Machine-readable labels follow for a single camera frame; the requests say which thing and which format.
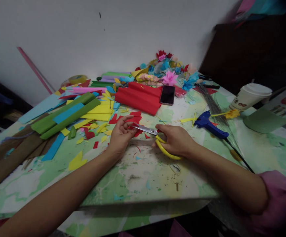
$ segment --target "person's right hand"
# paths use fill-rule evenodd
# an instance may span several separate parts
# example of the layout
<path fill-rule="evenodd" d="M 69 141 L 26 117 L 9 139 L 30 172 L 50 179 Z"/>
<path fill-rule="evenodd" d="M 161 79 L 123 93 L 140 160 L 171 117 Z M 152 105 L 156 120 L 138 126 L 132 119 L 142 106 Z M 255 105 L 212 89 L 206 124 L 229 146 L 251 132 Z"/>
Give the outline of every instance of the person's right hand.
<path fill-rule="evenodd" d="M 166 135 L 166 144 L 162 143 L 162 146 L 170 154 L 188 157 L 196 147 L 201 147 L 182 127 L 162 124 L 157 124 L 155 127 Z"/>

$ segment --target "scissor blade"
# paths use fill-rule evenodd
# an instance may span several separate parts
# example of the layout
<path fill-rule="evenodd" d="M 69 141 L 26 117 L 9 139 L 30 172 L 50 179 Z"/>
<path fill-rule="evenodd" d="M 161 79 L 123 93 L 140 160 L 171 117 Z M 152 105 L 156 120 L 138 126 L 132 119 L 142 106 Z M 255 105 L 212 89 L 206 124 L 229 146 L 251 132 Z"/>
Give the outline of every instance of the scissor blade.
<path fill-rule="evenodd" d="M 150 129 L 150 128 L 144 127 L 143 125 L 136 124 L 136 123 L 133 123 L 131 126 L 137 128 L 137 129 L 140 129 L 144 132 L 147 132 L 149 134 L 152 134 L 155 136 L 157 135 L 157 131 L 155 129 Z"/>

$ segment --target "white cup lid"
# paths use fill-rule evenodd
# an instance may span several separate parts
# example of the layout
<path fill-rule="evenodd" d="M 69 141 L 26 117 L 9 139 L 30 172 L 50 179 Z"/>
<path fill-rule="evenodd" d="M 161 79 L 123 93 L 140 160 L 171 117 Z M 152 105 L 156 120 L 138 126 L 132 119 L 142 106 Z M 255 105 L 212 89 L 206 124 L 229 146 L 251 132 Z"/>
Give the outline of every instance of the white cup lid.
<path fill-rule="evenodd" d="M 256 84 L 256 83 L 249 83 L 242 87 L 248 93 L 252 93 L 258 96 L 270 96 L 272 94 L 272 90 L 266 86 Z"/>

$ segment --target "black cable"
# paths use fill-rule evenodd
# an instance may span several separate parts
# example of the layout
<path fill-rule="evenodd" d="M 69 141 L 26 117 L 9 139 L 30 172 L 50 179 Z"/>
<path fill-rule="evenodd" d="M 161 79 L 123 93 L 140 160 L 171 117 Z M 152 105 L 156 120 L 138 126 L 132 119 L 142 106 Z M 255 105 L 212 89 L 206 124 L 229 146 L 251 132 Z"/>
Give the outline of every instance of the black cable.
<path fill-rule="evenodd" d="M 252 172 L 255 173 L 250 166 L 247 164 L 247 162 L 244 160 L 244 158 L 242 157 L 242 155 L 235 149 L 235 147 L 233 147 L 233 145 L 229 142 L 229 140 L 227 138 L 224 138 L 224 140 L 234 149 L 234 151 L 238 154 L 238 156 L 241 158 L 241 160 L 245 163 L 245 165 L 247 166 L 247 168 Z"/>

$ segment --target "pink stick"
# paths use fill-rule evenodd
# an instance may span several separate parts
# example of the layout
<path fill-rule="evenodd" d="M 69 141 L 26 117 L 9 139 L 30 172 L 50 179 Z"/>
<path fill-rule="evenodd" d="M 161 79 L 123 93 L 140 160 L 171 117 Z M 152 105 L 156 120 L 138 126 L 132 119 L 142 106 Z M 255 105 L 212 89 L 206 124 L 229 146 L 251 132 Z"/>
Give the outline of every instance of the pink stick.
<path fill-rule="evenodd" d="M 34 63 L 30 60 L 30 58 L 27 56 L 27 54 L 22 50 L 21 47 L 17 47 L 18 51 L 21 53 L 22 57 L 26 60 L 26 62 L 29 64 L 29 66 L 31 67 L 31 69 L 34 71 L 34 73 L 36 74 L 36 76 L 39 78 L 39 80 L 41 81 L 41 83 L 44 85 L 44 87 L 47 89 L 47 91 L 52 94 L 52 91 L 49 89 L 49 87 L 47 86 L 47 84 L 44 82 L 43 78 L 40 76 L 40 74 L 38 73 L 38 71 L 36 70 L 36 66 L 34 65 Z"/>

